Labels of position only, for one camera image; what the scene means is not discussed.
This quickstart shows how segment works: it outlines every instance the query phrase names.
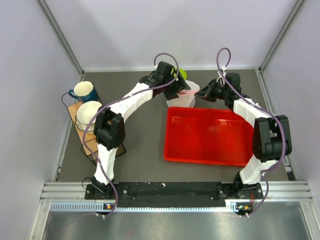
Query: blue mug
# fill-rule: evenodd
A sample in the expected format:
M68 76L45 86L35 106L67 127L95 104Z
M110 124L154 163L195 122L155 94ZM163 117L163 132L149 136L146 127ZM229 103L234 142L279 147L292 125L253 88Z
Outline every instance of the blue mug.
M82 81L75 85L74 89L68 91L70 97L78 99L83 103L98 101L98 94L94 85L89 81Z

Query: mug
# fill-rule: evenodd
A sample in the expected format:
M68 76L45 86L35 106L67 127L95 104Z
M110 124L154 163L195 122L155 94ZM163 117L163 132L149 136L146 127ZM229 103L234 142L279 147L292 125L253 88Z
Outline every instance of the mug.
M86 129L90 120L98 112L101 106L102 104L98 101L88 101L79 107L75 116L75 124L78 126L80 130L84 131ZM91 125L89 126L88 131L94 130L95 122L96 120L94 119Z
M79 99L86 103L89 101L98 101L98 94L94 85L89 81L82 81L75 85L74 89L68 91L70 97Z

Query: white bucket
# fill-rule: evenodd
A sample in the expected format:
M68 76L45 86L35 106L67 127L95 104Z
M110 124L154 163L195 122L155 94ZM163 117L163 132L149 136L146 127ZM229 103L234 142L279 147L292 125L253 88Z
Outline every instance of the white bucket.
M166 101L168 107L193 108L195 106L195 93L200 90L200 86L193 81L185 80L185 82L191 89L182 90L177 94L179 96L178 98Z

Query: gray tabletop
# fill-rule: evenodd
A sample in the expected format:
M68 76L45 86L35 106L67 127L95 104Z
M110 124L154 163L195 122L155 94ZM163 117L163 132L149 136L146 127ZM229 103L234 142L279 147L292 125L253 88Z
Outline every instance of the gray tabletop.
M266 107L254 70L234 70L241 76L242 93ZM204 88L217 72L188 71L188 80ZM86 73L102 101L107 104L123 97L141 77L149 72ZM195 108L226 109L223 101L211 103L197 98ZM114 165L115 182L232 182L239 167L169 162L164 159L164 143L168 106L163 94L143 104L125 123L127 150ZM70 132L60 182L81 182L92 176L95 166L80 152L80 141L74 127ZM284 166L266 174L269 181L288 180Z

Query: green object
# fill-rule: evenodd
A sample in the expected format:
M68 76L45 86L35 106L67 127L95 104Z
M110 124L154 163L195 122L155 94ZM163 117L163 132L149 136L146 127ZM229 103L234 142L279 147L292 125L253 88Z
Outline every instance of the green object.
M187 73L186 73L186 71L185 70L183 70L182 68L179 68L179 71L180 71L180 73L181 73L181 75L182 75L182 77L183 77L183 79L184 80L187 80Z

